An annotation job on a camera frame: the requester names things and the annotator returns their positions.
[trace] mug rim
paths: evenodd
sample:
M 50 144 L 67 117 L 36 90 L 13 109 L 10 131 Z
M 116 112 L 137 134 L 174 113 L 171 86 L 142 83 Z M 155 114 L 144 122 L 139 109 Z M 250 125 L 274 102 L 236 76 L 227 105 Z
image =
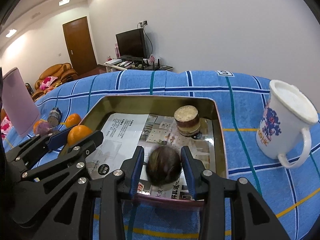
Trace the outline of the mug rim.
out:
M 303 100 L 306 101 L 306 103 L 308 103 L 311 107 L 312 107 L 312 110 L 314 113 L 312 114 L 313 116 L 310 117 L 310 118 L 307 118 L 305 116 L 302 116 L 301 114 L 299 114 L 294 108 L 292 108 L 291 106 L 289 106 L 277 93 L 276 91 L 276 84 L 279 83 L 279 84 L 282 84 L 282 85 L 285 85 L 289 88 L 289 90 L 300 96 Z M 309 100 L 309 98 L 307 98 L 296 86 L 294 85 L 290 85 L 284 81 L 281 81 L 281 80 L 276 80 L 276 79 L 273 79 L 270 81 L 269 83 L 269 87 L 270 87 L 270 91 L 273 93 L 273 95 L 276 96 L 276 98 L 290 111 L 292 112 L 296 117 L 298 117 L 300 120 L 302 120 L 303 122 L 307 123 L 307 124 L 316 124 L 319 120 L 318 118 L 318 112 L 315 108 L 315 106 L 313 105 L 313 103 Z

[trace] metal tray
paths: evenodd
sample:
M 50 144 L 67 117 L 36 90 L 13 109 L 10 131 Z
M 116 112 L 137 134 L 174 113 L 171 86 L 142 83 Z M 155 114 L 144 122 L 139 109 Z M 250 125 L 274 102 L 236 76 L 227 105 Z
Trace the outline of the metal tray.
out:
M 199 116 L 212 121 L 214 152 L 215 152 L 215 172 L 223 178 L 227 178 L 227 162 L 225 155 L 225 145 L 220 123 L 219 112 L 215 101 L 208 98 L 196 97 L 171 97 L 171 96 L 105 96 L 101 98 L 90 112 L 83 118 L 81 124 L 88 126 L 92 130 L 101 130 L 111 114 L 154 114 L 163 116 L 173 116 L 174 112 L 181 106 L 192 105 L 198 109 Z M 60 152 L 66 154 L 68 145 Z M 143 194 L 136 194 L 141 201 L 156 201 L 157 197 Z M 199 201 L 161 199 L 161 202 L 182 202 L 193 206 L 202 206 Z

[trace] door frame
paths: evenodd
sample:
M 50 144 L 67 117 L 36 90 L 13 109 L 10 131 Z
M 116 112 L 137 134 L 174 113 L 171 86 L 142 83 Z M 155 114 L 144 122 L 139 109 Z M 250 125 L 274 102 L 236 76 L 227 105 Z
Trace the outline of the door frame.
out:
M 90 43 L 91 43 L 91 47 L 92 47 L 92 50 L 93 50 L 94 60 L 95 60 L 95 62 L 96 62 L 96 64 L 97 64 L 97 59 L 96 59 L 96 55 L 95 55 L 95 53 L 94 53 L 94 49 L 93 49 L 93 45 L 92 45 L 92 40 L 91 40 L 91 34 L 90 34 L 90 30 L 89 30 L 88 18 L 87 18 L 86 16 L 84 16 L 84 17 L 80 17 L 80 18 L 78 18 L 78 19 L 75 19 L 75 20 L 73 20 L 73 21 L 71 21 L 71 22 L 75 22 L 75 21 L 77 21 L 77 20 L 79 20 L 79 19 L 83 19 L 83 18 L 85 18 L 85 21 L 87 22 L 87 27 L 88 27 L 87 30 L 88 30 L 88 34 L 89 34 L 89 37 L 90 37 Z M 63 28 L 64 40 L 65 40 L 65 42 L 66 42 L 66 46 L 67 46 L 69 58 L 70 58 L 70 61 L 71 61 L 72 66 L 73 66 L 72 54 L 71 54 L 71 50 L 70 50 L 70 48 L 69 48 L 69 44 L 68 44 L 68 41 L 67 41 L 67 39 L 66 39 L 66 34 L 65 34 L 65 25 L 66 25 L 66 24 L 69 24 L 69 23 L 71 23 L 71 22 L 64 23 L 64 24 L 62 25 L 62 28 Z

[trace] wooden floor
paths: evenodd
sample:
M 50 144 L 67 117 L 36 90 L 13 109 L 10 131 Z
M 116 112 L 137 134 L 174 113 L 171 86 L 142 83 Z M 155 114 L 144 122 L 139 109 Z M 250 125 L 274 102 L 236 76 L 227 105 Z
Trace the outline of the wooden floor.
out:
M 107 70 L 105 67 L 102 67 L 102 65 L 98 65 L 94 70 L 91 70 L 87 73 L 79 75 L 79 79 L 84 78 L 84 77 L 99 75 L 99 74 L 106 73 L 106 72 L 107 72 Z

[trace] blue cloth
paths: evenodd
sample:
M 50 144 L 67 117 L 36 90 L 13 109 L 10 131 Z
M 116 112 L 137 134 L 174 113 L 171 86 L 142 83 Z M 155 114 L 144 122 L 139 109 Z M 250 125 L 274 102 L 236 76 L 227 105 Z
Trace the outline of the blue cloth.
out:
M 266 157 L 258 148 L 255 131 L 259 126 L 263 109 L 269 97 L 269 80 L 246 74 L 219 71 L 186 71 L 176 74 L 166 71 L 127 70 L 91 76 L 70 83 L 49 92 L 36 105 L 41 117 L 47 119 L 50 110 L 58 106 L 62 122 L 71 113 L 83 118 L 94 104 L 105 95 L 167 95 L 212 98 L 218 105 L 226 144 L 228 174 L 230 179 L 246 177 L 263 198 L 288 232 L 291 239 L 298 240 L 310 230 L 320 214 L 320 124 L 311 127 L 312 150 L 306 162 L 297 169 L 287 170 L 277 160 Z M 7 140 L 13 146 L 31 138 L 21 138 L 12 129 Z M 5 150 L 11 146 L 4 140 Z M 45 155 L 37 165 L 55 159 L 59 153 Z M 302 151 L 299 143 L 288 158 L 292 161 Z M 230 239 L 229 204 L 226 201 L 226 239 Z M 124 207 L 124 225 L 128 228 L 128 239 L 140 239 L 133 228 L 144 228 L 154 232 L 197 233 L 198 212 L 172 212 L 149 206 Z M 98 239 L 98 224 L 95 221 L 94 239 Z M 143 238 L 154 239 L 152 234 Z

